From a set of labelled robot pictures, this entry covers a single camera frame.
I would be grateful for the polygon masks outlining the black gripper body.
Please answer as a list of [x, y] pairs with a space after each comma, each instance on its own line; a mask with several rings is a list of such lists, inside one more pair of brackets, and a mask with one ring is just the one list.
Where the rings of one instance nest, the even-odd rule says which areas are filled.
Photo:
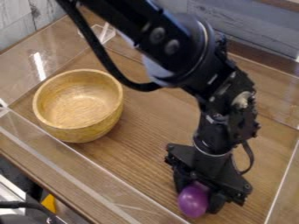
[[172, 167], [172, 172], [180, 170], [190, 174], [192, 182], [198, 181], [212, 192], [224, 192], [227, 202], [243, 206], [252, 185], [235, 166], [232, 153], [211, 155], [195, 146], [170, 143], [167, 145], [164, 162]]

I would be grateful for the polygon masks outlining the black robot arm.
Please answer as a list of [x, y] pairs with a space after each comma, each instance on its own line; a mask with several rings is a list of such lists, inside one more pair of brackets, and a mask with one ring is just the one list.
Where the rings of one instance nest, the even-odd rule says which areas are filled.
[[[140, 92], [180, 88], [200, 108], [192, 143], [167, 146], [166, 163], [182, 212], [198, 218], [216, 214], [230, 202], [244, 204], [252, 185], [236, 167], [232, 151], [247, 149], [260, 129], [255, 83], [230, 59], [227, 40], [208, 22], [190, 14], [170, 13], [155, 0], [56, 0], [81, 31], [103, 66], [119, 82]], [[79, 7], [111, 23], [143, 54], [147, 83], [119, 71]]]

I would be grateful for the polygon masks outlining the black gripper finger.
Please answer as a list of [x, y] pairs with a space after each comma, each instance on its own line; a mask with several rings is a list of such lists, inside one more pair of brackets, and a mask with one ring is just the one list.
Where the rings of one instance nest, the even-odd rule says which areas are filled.
[[216, 214], [227, 203], [224, 192], [212, 192], [210, 194], [210, 204], [207, 208], [208, 214]]
[[183, 191], [183, 189], [192, 183], [192, 178], [188, 173], [175, 170], [172, 173], [175, 190], [178, 193]]

